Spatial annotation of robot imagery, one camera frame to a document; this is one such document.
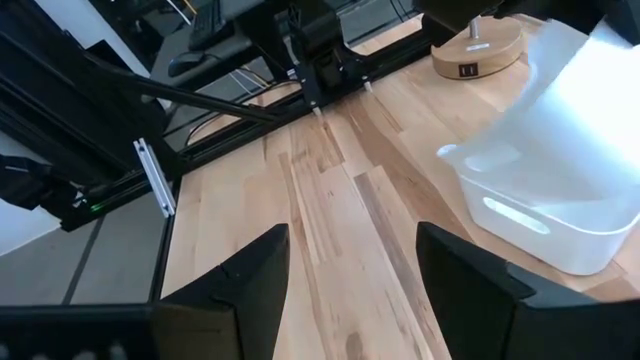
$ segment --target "wood grain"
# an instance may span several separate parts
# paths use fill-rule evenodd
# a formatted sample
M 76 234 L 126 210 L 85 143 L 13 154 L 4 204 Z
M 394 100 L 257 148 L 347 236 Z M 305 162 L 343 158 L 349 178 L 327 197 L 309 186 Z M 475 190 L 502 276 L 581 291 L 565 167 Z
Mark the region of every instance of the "wood grain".
M 526 37 L 541 24 L 518 20 Z M 355 50 L 373 52 L 419 28 L 413 19 Z M 517 98 L 526 59 L 465 82 L 423 59 L 374 83 L 373 94 L 353 94 L 186 175 L 163 294 L 287 222 L 291 271 L 276 359 L 448 359 L 414 250 L 416 223 L 426 220 L 603 301 L 639 297 L 640 231 L 603 272 L 563 274 L 475 225 L 455 173 L 435 155 Z

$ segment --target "white plastic bin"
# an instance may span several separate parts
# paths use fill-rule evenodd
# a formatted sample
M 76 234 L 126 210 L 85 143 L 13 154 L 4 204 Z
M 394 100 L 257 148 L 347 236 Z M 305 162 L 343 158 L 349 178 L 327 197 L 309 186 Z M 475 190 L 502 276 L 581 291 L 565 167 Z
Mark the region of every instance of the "white plastic bin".
M 573 275 L 603 270 L 640 219 L 633 204 L 637 196 L 529 208 L 464 176 L 459 179 L 473 221 Z
M 640 219 L 640 51 L 606 22 L 586 41 L 552 22 L 530 43 L 529 61 L 518 101 L 438 155 L 456 170 L 478 225 L 564 272 L 591 275 Z

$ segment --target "gray floor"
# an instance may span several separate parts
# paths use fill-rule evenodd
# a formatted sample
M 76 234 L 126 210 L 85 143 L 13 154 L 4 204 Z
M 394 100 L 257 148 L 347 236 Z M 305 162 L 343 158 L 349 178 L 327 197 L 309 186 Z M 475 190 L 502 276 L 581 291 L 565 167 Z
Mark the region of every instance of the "gray floor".
M 382 24 L 393 26 L 400 22 L 388 0 L 363 4 L 341 14 L 348 43 L 374 36 L 375 33 L 362 35 Z M 402 0 L 402 4 L 411 9 L 411 0 Z M 403 15 L 402 8 L 396 7 Z M 268 76 L 263 62 L 256 61 L 251 67 Z M 256 89 L 246 79 L 237 78 L 245 87 Z M 230 77 L 202 92 L 230 100 L 246 93 Z M 181 107 L 170 128 L 203 113 L 200 109 Z M 181 148 L 190 127 L 167 141 Z M 0 257 L 0 305 L 144 302 L 149 295 L 164 224 L 153 195 L 148 194 L 72 233 L 58 230 L 4 255 Z

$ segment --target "silver metal bracket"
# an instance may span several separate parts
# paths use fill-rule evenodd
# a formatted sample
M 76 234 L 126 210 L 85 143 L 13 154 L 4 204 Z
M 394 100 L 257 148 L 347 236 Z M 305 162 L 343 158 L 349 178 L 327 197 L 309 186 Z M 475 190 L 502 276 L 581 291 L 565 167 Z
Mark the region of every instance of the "silver metal bracket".
M 176 201 L 171 194 L 171 189 L 169 189 L 169 184 L 167 184 L 167 179 L 164 177 L 164 173 L 158 163 L 156 154 L 153 152 L 153 148 L 151 145 L 147 145 L 144 138 L 134 141 L 133 146 L 140 158 L 144 172 L 147 174 L 151 189 L 153 189 L 162 214 L 165 218 L 175 215 Z

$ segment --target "bin handle hole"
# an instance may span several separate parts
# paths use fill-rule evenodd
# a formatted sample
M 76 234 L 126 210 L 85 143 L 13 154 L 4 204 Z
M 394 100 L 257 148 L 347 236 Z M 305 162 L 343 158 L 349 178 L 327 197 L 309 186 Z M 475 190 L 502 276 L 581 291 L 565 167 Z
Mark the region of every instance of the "bin handle hole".
M 489 209 L 497 212 L 498 214 L 504 217 L 507 217 L 517 222 L 518 224 L 524 227 L 529 228 L 530 230 L 533 230 L 542 235 L 547 235 L 551 232 L 549 228 L 545 224 L 541 223 L 540 221 L 516 209 L 513 209 L 499 201 L 493 200 L 492 198 L 488 198 L 488 197 L 483 198 L 482 201 Z

